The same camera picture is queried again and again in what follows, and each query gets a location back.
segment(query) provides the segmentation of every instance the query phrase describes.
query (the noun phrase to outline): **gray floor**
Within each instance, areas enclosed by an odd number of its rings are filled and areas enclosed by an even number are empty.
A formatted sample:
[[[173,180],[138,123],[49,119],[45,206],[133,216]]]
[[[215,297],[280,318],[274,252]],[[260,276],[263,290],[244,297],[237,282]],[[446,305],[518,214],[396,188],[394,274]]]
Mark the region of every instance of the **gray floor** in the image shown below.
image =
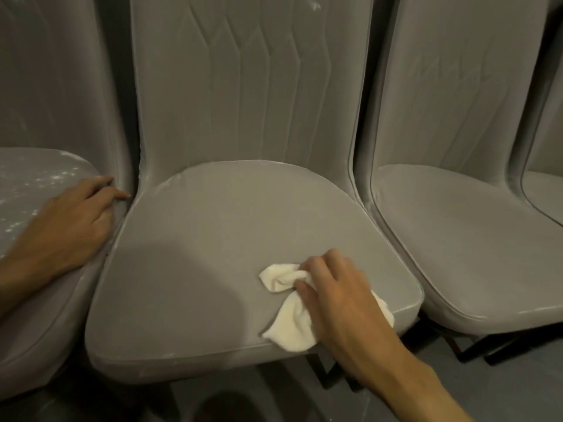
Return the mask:
[[[560,421],[563,414],[563,341],[497,367],[478,360],[460,364],[445,341],[424,350],[455,399],[479,422]],[[323,360],[330,363],[329,357]],[[72,382],[63,389],[72,389]],[[221,372],[173,383],[186,422],[391,422],[396,418],[368,392],[355,394],[346,383],[322,390],[304,357]],[[101,389],[90,404],[41,391],[0,406],[1,421],[123,420]],[[145,412],[143,422],[162,419]]]

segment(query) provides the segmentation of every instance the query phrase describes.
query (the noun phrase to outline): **white cloth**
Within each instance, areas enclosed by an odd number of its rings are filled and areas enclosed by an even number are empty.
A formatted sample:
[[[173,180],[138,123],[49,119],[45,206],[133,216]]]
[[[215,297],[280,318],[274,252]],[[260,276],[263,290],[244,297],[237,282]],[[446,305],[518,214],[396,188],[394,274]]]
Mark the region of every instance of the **white cloth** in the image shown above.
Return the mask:
[[[297,280],[304,280],[314,287],[311,275],[304,270],[299,270],[299,265],[285,263],[274,264],[260,273],[260,280],[271,292],[280,292],[292,289]],[[385,319],[393,327],[395,318],[389,311],[387,303],[372,291]],[[279,347],[290,352],[303,352],[315,346],[319,340],[313,333],[311,316],[297,291],[285,299],[278,315],[271,327],[262,334],[263,338],[270,339]]]

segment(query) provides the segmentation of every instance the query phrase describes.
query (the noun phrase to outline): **forearm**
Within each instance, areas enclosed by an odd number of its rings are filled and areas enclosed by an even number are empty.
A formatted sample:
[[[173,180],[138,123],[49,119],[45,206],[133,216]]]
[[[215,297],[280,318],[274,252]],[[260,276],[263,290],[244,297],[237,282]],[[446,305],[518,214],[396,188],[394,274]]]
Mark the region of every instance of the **forearm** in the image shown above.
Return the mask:
[[[0,261],[0,319],[49,281],[50,276],[36,261],[6,255]]]
[[[440,383],[434,370],[413,357],[389,374],[382,398],[402,422],[473,422]]]

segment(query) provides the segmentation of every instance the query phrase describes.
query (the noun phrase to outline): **seat cushion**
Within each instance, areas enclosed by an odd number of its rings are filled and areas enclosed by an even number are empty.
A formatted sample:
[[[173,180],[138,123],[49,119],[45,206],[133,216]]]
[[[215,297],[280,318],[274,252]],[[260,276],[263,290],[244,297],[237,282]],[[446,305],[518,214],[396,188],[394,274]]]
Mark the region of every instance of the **seat cushion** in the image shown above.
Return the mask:
[[[96,175],[88,161],[67,152],[0,148],[0,255],[49,198]],[[0,399],[45,385],[60,368],[81,333],[100,258],[0,320]]]
[[[150,383],[277,360],[260,338],[289,292],[258,274],[340,248],[370,279],[398,331],[422,289],[364,208],[310,170],[272,161],[201,164],[137,199],[86,327],[95,368]]]
[[[563,178],[527,171],[522,178],[526,198],[539,210],[563,225]]]
[[[426,277],[423,309],[468,334],[563,321],[563,228],[508,191],[452,171],[387,165],[377,208]]]

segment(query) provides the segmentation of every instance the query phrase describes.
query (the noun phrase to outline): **person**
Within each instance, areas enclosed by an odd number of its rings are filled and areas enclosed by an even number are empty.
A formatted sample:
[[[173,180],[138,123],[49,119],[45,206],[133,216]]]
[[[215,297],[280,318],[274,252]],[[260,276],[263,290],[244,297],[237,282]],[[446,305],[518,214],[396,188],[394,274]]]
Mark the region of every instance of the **person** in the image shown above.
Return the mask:
[[[86,264],[113,232],[113,177],[83,179],[43,206],[0,260],[0,319],[61,275]]]
[[[52,198],[0,261],[0,314],[55,278],[81,267],[113,230],[112,203],[129,194],[112,177],[84,179]],[[411,354],[387,323],[368,280],[338,250],[303,263],[315,289],[297,282],[313,328],[340,365],[403,422],[470,422],[433,369]]]

